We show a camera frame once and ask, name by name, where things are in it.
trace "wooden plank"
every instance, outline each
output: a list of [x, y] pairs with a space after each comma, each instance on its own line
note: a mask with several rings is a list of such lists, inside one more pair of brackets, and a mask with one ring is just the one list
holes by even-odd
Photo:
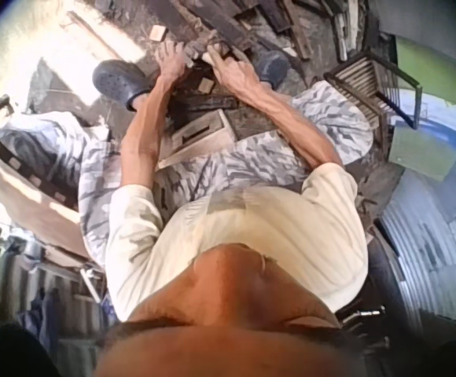
[[347, 52], [357, 50], [357, 34], [359, 33], [359, 2], [358, 0], [348, 0], [348, 33], [347, 33]]
[[333, 14], [347, 12], [347, 3], [344, 0], [324, 0], [324, 3], [327, 4]]
[[252, 42], [244, 28], [210, 0], [185, 0], [184, 5], [199, 16], [209, 27], [216, 29], [225, 40], [242, 51], [251, 47]]
[[322, 6], [319, 0], [294, 0], [294, 2], [313, 10], [314, 12], [327, 14], [324, 6]]
[[298, 9], [292, 0], [283, 0], [283, 2], [292, 22], [292, 38], [295, 42], [297, 53], [302, 59], [308, 60], [312, 58], [312, 48], [301, 26]]
[[212, 0], [213, 2], [216, 3], [217, 6], [219, 6], [221, 9], [223, 9], [226, 14], [230, 17], [235, 17], [237, 14], [242, 13], [242, 9], [235, 4], [233, 0]]
[[222, 110], [210, 112], [193, 123], [192, 126], [184, 127], [186, 130], [182, 129], [173, 135], [172, 144], [174, 146], [181, 144], [182, 141], [186, 142], [182, 143], [177, 152], [171, 156], [160, 159], [158, 170], [194, 157], [233, 147], [237, 141], [235, 133]]
[[291, 23], [287, 20], [278, 0], [262, 0], [259, 2], [259, 6], [276, 33], [282, 33], [290, 29]]
[[257, 7], [259, 0], [234, 0], [234, 3], [238, 5], [242, 12], [245, 12], [246, 10]]
[[174, 97], [171, 99], [171, 104], [169, 105], [171, 113], [206, 112], [220, 108], [238, 108], [238, 101], [233, 96], [191, 95], [188, 97]]
[[366, 14], [366, 26], [364, 29], [363, 49], [377, 49], [380, 36], [380, 21], [371, 12]]
[[149, 39], [154, 42], [162, 42], [164, 40], [167, 28], [162, 25], [153, 25], [151, 32], [149, 33]]
[[144, 7], [154, 14], [180, 42], [198, 38], [197, 32], [170, 0], [145, 0]]

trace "foot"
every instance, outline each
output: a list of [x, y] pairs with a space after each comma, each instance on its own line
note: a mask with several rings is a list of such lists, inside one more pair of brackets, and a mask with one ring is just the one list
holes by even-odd
[[130, 111], [135, 111], [134, 100], [153, 88], [153, 83], [135, 64], [122, 60], [101, 62], [95, 68], [92, 79], [99, 92]]
[[276, 90], [284, 81], [290, 68], [287, 57], [280, 51], [267, 51], [255, 64], [256, 74], [261, 82], [267, 82]]

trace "hand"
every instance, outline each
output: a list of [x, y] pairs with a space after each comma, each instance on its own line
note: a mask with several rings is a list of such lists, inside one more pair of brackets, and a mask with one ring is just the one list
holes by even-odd
[[261, 87], [259, 77], [250, 63], [235, 61], [232, 57], [223, 60], [214, 47], [208, 46], [215, 77], [231, 93], [243, 102], [250, 102], [256, 89]]
[[182, 42], [162, 42], [156, 49], [155, 59], [160, 66], [160, 75], [172, 82], [178, 81], [186, 73], [186, 55]]

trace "chair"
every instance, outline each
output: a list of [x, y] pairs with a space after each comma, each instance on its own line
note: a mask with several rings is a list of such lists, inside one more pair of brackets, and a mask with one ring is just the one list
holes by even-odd
[[[364, 114], [378, 138], [384, 156], [388, 155], [388, 115], [399, 115], [416, 130], [420, 119], [422, 87], [395, 64], [370, 50], [358, 53], [345, 63], [324, 74], [336, 90]], [[402, 83], [415, 89], [415, 112], [406, 114], [400, 108], [399, 88]]]

